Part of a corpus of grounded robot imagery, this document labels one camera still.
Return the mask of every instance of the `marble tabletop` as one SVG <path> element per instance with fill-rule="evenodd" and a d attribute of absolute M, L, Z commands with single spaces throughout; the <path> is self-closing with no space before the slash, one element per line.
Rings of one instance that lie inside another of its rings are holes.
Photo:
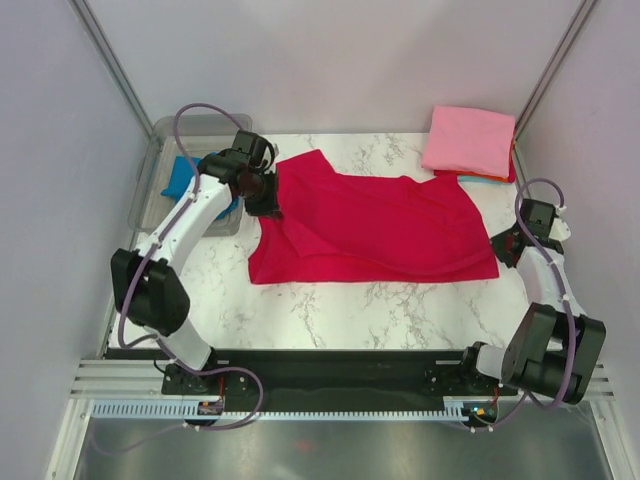
<path fill-rule="evenodd" d="M 268 138 L 279 161 L 318 148 L 340 173 L 433 178 L 420 167 L 427 134 Z M 515 186 L 463 187 L 489 236 L 513 225 Z M 183 269 L 191 320 L 215 348 L 461 349 L 477 340 L 506 346 L 528 308 L 520 276 L 502 264 L 498 279 L 453 284 L 251 285 L 247 259 L 259 239 L 258 221 L 244 215 L 235 236 L 202 238 Z M 127 341 L 143 333 L 127 324 Z M 115 329 L 110 346 L 117 348 Z"/>

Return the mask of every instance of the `plastic container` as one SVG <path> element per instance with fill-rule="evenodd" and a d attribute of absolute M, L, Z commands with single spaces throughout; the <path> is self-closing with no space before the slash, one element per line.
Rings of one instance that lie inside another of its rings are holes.
<path fill-rule="evenodd" d="M 251 117 L 233 116 L 245 130 L 251 130 Z M 176 156 L 182 155 L 173 137 L 172 125 L 173 117 L 164 117 L 153 127 L 129 212 L 129 226 L 136 232 L 153 232 L 175 206 L 171 198 L 160 195 L 169 183 Z M 238 127 L 223 115 L 184 115 L 180 118 L 180 139 L 194 157 L 229 148 L 237 130 Z M 204 236 L 234 235 L 240 228 L 243 211 L 241 201 L 233 212 L 214 221 Z"/>

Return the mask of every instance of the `red towel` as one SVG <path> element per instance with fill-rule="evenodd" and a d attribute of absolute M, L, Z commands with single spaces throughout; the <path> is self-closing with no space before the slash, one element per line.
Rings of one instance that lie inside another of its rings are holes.
<path fill-rule="evenodd" d="M 249 258 L 254 284 L 498 277 L 480 213 L 454 176 L 417 183 L 341 175 L 319 150 L 278 171 L 284 219 L 260 218 Z"/>

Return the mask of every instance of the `white wall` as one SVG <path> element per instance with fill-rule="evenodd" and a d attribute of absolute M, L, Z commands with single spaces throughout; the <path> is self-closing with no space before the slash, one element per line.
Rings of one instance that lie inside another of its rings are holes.
<path fill-rule="evenodd" d="M 0 15 L 0 477 L 44 477 L 144 138 L 66 0 Z"/>
<path fill-rule="evenodd" d="M 567 274 L 587 312 L 606 322 L 603 358 L 640 456 L 638 18 L 637 0 L 599 3 L 521 146 L 529 177 L 566 193 Z"/>
<path fill-rule="evenodd" d="M 259 131 L 426 131 L 518 114 L 579 0 L 89 0 L 151 120 L 209 101 Z"/>

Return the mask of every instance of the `white robotic arm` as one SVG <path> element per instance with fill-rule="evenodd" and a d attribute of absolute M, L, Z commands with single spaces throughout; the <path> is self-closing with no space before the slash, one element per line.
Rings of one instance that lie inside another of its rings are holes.
<path fill-rule="evenodd" d="M 191 180 L 187 192 L 193 191 L 194 181 L 195 179 Z M 198 240 L 202 238 L 211 222 L 229 207 L 232 199 L 228 185 L 220 183 L 216 177 L 202 175 L 197 200 L 189 206 L 184 215 L 177 219 L 164 240 L 161 243 L 158 241 L 160 232 L 184 208 L 188 201 L 188 194 L 182 196 L 164 222 L 149 238 L 136 245 L 135 249 L 144 257 L 154 245 L 159 244 L 151 256 L 151 261 L 166 261 L 179 277 L 187 257 Z M 156 334 L 177 358 L 195 370 L 202 369 L 211 354 L 211 347 L 200 337 L 189 317 L 180 328 L 168 336 L 163 336 L 150 326 L 144 326 L 144 329 Z"/>
<path fill-rule="evenodd" d="M 269 152 L 271 161 L 265 162 Z M 162 224 L 133 251 L 118 250 L 111 259 L 116 309 L 154 334 L 185 365 L 200 370 L 211 355 L 188 318 L 189 297 L 179 276 L 187 257 L 234 196 L 244 198 L 249 215 L 279 217 L 277 174 L 270 171 L 275 149 L 264 138 L 239 131 L 233 146 L 209 154 L 198 166 L 188 193 Z M 140 280 L 133 279 L 143 268 Z M 125 298 L 134 289 L 128 311 Z"/>
<path fill-rule="evenodd" d="M 574 404 L 586 391 L 606 329 L 602 322 L 586 315 L 571 292 L 564 271 L 564 250 L 559 241 L 568 238 L 570 233 L 557 216 L 555 207 L 526 199 L 520 208 L 520 216 L 557 267 L 566 294 L 561 293 L 549 260 L 523 235 L 516 222 L 491 241 L 498 259 L 518 270 L 531 305 L 506 349 L 476 342 L 467 349 L 465 357 L 479 373 L 554 397 L 567 364 L 569 333 L 564 302 L 568 301 L 576 326 L 576 351 L 571 381 L 563 400 Z"/>

